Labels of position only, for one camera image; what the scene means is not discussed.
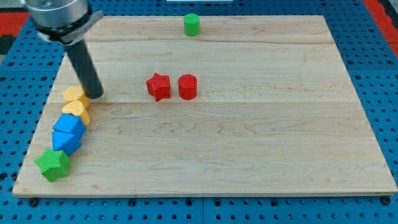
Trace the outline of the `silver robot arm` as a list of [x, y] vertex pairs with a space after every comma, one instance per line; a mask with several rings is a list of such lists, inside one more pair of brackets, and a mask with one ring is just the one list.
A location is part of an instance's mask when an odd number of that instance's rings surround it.
[[21, 0], [30, 13], [40, 38], [62, 45], [74, 45], [103, 17], [88, 0]]

